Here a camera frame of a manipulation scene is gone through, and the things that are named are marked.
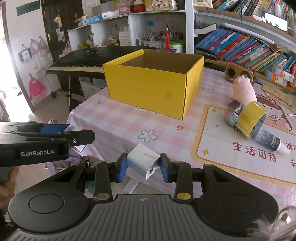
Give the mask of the person's left hand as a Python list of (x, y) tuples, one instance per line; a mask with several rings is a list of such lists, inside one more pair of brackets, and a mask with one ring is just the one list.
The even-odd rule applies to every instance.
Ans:
[(14, 191), (16, 187), (16, 178), (19, 173), (19, 167), (14, 166), (10, 171), (10, 176), (7, 182), (1, 184), (0, 186), (0, 208), (1, 211), (7, 212), (9, 203), (14, 196)]

